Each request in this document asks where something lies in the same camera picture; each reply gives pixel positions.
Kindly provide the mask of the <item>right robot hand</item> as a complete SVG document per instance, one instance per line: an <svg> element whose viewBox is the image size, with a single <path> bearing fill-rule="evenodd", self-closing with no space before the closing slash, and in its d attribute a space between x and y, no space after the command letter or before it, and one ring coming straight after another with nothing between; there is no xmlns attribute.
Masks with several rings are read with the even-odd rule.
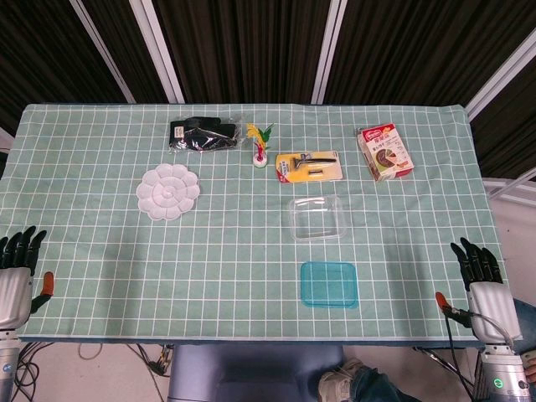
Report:
<svg viewBox="0 0 536 402"><path fill-rule="evenodd" d="M472 330L482 343L507 345L510 348L522 337L518 315L510 288L503 282L497 258L485 247L465 238L451 244L456 255L464 289L466 310L455 308L437 292L436 302L447 320Z"/></svg>

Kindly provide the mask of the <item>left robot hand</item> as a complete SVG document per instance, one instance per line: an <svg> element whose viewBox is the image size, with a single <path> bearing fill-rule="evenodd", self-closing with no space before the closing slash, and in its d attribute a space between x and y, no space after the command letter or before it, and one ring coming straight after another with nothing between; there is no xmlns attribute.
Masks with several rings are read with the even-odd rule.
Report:
<svg viewBox="0 0 536 402"><path fill-rule="evenodd" d="M54 274L47 271L41 292L33 297L39 249L47 231L24 232L0 239L0 332L13 332L54 295Z"/></svg>

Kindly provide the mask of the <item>blue plastic lid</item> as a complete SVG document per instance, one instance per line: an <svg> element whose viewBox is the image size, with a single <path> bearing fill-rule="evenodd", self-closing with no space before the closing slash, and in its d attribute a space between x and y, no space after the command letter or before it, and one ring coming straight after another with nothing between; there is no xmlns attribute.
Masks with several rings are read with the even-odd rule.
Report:
<svg viewBox="0 0 536 402"><path fill-rule="evenodd" d="M347 262L305 262L300 267L300 296L307 307L357 308L357 269Z"/></svg>

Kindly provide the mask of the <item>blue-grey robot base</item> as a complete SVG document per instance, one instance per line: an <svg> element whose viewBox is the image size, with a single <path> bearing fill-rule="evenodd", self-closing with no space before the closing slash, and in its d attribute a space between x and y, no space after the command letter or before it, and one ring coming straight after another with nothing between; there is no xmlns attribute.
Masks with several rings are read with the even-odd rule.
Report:
<svg viewBox="0 0 536 402"><path fill-rule="evenodd" d="M167 402L317 402L321 376L342 362L336 344L177 344Z"/></svg>

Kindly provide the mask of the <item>red and white food box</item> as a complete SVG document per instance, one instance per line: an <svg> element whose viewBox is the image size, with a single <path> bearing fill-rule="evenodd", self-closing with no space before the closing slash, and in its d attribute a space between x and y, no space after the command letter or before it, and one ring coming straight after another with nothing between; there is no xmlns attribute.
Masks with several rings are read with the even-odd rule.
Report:
<svg viewBox="0 0 536 402"><path fill-rule="evenodd" d="M357 142L376 182L401 178L414 170L394 123L358 129Z"/></svg>

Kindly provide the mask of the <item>clear plastic container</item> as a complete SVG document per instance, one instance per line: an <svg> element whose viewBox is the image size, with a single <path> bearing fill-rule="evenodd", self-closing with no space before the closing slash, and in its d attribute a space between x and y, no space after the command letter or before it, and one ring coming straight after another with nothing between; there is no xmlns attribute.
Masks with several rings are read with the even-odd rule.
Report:
<svg viewBox="0 0 536 402"><path fill-rule="evenodd" d="M295 198L289 203L289 218L296 241L336 239L347 232L343 203L335 195Z"/></svg>

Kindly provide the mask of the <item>white metal rack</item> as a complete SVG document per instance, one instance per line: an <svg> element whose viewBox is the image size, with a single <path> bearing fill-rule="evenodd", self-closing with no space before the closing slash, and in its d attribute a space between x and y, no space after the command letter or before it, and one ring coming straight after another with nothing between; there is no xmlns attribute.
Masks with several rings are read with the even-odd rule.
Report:
<svg viewBox="0 0 536 402"><path fill-rule="evenodd" d="M484 178L483 183L490 200L508 201L536 208L536 167L516 179Z"/></svg>

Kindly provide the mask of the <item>beige sneaker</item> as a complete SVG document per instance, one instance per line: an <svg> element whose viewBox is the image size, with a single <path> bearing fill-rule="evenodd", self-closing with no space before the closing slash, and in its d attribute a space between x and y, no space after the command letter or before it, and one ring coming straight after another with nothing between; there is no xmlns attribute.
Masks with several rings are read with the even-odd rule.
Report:
<svg viewBox="0 0 536 402"><path fill-rule="evenodd" d="M351 358L324 373L317 387L317 402L355 402L355 387L368 369L361 360Z"/></svg>

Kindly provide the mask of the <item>white flower paint palette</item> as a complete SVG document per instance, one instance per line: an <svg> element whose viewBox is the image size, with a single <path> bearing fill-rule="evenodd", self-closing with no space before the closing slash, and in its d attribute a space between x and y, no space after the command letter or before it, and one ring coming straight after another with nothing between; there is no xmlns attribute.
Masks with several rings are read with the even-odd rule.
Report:
<svg viewBox="0 0 536 402"><path fill-rule="evenodd" d="M198 176L182 164L148 170L137 186L137 206L151 220L175 220L193 209L200 195Z"/></svg>

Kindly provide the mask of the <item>green checked tablecloth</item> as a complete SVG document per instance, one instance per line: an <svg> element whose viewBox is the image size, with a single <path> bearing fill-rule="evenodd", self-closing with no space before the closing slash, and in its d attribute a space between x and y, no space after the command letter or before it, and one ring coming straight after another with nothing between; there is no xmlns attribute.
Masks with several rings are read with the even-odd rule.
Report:
<svg viewBox="0 0 536 402"><path fill-rule="evenodd" d="M170 122L190 116L273 124L269 156L331 151L343 179L281 183L246 139L219 152L173 152ZM357 130L394 123L414 164L376 182ZM182 164L200 195L175 220L137 206L142 176ZM289 203L337 196L347 232L296 241ZM0 237L46 230L36 278L54 295L20 335L163 338L447 338L435 300L466 295L451 244L500 254L468 117L461 106L30 105L0 178ZM307 307L300 267L347 262L358 307Z"/></svg>

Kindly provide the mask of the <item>razor in yellow blister pack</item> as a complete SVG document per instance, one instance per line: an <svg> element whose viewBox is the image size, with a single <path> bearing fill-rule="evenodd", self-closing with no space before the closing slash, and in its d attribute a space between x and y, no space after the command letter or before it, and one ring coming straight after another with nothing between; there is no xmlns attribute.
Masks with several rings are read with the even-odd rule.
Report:
<svg viewBox="0 0 536 402"><path fill-rule="evenodd" d="M336 151L284 153L276 157L276 176L281 183L327 182L343 179Z"/></svg>

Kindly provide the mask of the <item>dark blue under cloth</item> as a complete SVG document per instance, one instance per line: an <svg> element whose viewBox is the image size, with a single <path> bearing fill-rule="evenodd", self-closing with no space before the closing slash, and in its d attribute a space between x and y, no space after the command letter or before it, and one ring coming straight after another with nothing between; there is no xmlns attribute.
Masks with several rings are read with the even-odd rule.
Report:
<svg viewBox="0 0 536 402"><path fill-rule="evenodd" d="M448 348L448 338L163 338L163 337L121 337L121 336L60 336L60 335L18 335L22 342L51 343L124 343L124 344L329 344L342 346L374 346L374 347L422 347Z"/></svg>

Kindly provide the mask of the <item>black gloves in plastic bag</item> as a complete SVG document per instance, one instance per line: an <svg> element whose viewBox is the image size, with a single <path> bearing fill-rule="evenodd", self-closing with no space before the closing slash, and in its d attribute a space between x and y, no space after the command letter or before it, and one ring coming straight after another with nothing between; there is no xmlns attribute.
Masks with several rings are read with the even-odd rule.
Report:
<svg viewBox="0 0 536 402"><path fill-rule="evenodd" d="M240 127L219 117L192 116L171 121L169 148L172 151L212 152L234 148L239 142Z"/></svg>

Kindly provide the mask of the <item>thin white pillar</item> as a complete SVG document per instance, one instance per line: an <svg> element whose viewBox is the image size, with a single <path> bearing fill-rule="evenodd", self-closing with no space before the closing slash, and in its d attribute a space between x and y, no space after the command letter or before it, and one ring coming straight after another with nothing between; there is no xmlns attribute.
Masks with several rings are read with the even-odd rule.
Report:
<svg viewBox="0 0 536 402"><path fill-rule="evenodd" d="M95 26L91 16L89 15L87 9L82 0L69 0L71 7L74 9L78 19L82 23L85 31L88 33L91 41L96 47L98 53L103 59L106 67L110 71L114 81L117 83L118 87L121 90L121 93L125 96L126 102L129 104L134 104L136 102L135 97L130 91L125 79L123 78L120 70L117 67L115 60L113 59L109 49L107 48L103 38L98 32L97 27Z"/></svg>

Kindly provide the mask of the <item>colourful feather shuttlecock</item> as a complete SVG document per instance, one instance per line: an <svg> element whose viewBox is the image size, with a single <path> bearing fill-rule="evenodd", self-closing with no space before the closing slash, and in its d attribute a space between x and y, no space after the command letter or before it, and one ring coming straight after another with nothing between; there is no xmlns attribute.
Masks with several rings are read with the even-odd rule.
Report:
<svg viewBox="0 0 536 402"><path fill-rule="evenodd" d="M252 161L257 168L264 168L268 163L267 150L269 149L268 142L271 139L272 127L273 124L268 126L265 130L261 130L252 123L246 125L246 135L255 145Z"/></svg>

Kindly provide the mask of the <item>wide white double pillar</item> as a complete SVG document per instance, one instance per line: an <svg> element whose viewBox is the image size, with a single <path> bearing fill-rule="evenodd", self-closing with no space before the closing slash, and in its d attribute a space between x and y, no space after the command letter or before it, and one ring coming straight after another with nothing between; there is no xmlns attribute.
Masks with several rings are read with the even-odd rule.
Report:
<svg viewBox="0 0 536 402"><path fill-rule="evenodd" d="M129 0L129 3L168 102L183 104L183 91L152 0Z"/></svg>

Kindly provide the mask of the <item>white pillar with grey edge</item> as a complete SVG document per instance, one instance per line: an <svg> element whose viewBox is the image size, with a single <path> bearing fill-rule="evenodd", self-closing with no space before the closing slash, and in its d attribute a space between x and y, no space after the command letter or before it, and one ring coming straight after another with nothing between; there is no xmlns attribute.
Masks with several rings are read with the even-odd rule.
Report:
<svg viewBox="0 0 536 402"><path fill-rule="evenodd" d="M330 1L312 91L311 104L313 105L321 105L324 102L327 83L329 81L329 75L332 68L332 61L337 47L338 37L343 24L347 5L348 0Z"/></svg>

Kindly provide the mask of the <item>dark pleated curtain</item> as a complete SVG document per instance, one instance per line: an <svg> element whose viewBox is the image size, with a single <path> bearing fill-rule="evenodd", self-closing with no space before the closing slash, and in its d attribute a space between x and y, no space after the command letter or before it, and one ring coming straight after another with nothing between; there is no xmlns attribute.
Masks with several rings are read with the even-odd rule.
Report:
<svg viewBox="0 0 536 402"><path fill-rule="evenodd" d="M129 0L82 0L137 103L168 101ZM187 103L311 103L331 0L152 0ZM348 0L327 105L467 106L536 0ZM0 130L32 103L126 103L69 0L0 0Z"/></svg>

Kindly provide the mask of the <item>white slanted frame post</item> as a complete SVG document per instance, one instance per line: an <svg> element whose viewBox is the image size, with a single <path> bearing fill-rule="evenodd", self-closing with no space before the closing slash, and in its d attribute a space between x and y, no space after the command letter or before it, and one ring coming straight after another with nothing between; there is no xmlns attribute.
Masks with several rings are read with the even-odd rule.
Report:
<svg viewBox="0 0 536 402"><path fill-rule="evenodd" d="M536 57L536 28L508 56L465 107L469 121L477 116Z"/></svg>

